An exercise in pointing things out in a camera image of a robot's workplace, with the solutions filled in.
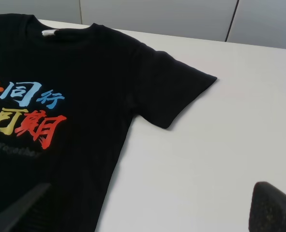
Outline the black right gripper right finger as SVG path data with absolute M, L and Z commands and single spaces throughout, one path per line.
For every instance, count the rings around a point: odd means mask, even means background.
M 248 229 L 250 232 L 286 232 L 286 194 L 268 182 L 257 182 Z

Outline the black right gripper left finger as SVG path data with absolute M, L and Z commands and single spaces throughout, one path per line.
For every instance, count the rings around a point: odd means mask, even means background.
M 19 220 L 51 188 L 49 183 L 40 183 L 0 213 L 0 232 L 9 232 Z

